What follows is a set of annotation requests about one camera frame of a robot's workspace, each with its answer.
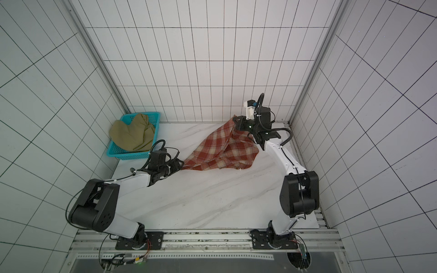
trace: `red plaid cloth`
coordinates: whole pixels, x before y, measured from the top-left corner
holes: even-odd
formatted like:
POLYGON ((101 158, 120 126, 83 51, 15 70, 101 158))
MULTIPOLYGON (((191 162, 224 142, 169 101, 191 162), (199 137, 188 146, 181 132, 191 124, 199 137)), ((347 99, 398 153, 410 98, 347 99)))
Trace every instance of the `red plaid cloth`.
POLYGON ((202 141, 187 157, 182 169, 247 169, 252 166, 258 152, 256 144, 247 137, 247 132, 236 130, 230 119, 202 141))

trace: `white tile wall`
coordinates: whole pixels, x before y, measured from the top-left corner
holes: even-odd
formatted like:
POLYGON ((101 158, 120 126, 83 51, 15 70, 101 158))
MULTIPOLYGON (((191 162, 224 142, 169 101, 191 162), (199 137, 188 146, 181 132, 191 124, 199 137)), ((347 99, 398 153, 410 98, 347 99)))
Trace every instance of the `white tile wall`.
MULTIPOLYGON (((0 3, 1 272, 59 272, 76 234, 64 218, 68 201, 117 164, 106 156, 108 126, 123 110, 68 16, 59 0, 0 3)), ((106 26, 103 16, 94 22, 106 26)))
POLYGON ((354 272, 434 271, 434 3, 351 1, 293 121, 354 272))
POLYGON ((339 3, 113 1, 72 2, 129 108, 174 122, 227 121, 261 92, 288 121, 339 3))

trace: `marble table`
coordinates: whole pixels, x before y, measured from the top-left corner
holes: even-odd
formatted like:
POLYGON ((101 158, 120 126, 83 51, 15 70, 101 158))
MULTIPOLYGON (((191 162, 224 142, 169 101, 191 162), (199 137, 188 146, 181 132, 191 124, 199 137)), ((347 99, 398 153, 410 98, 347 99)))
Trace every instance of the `marble table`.
MULTIPOLYGON (((160 124, 158 139, 180 150, 186 159, 222 124, 160 124)), ((273 124, 274 128, 283 124, 273 124)), ((269 155, 262 151, 248 169, 182 170, 155 185, 118 200, 117 213, 143 223, 146 229, 266 228, 279 211, 283 177, 269 155)), ((130 174, 145 159, 120 160, 113 178, 130 174)), ((318 228, 314 212, 295 228, 318 228)))

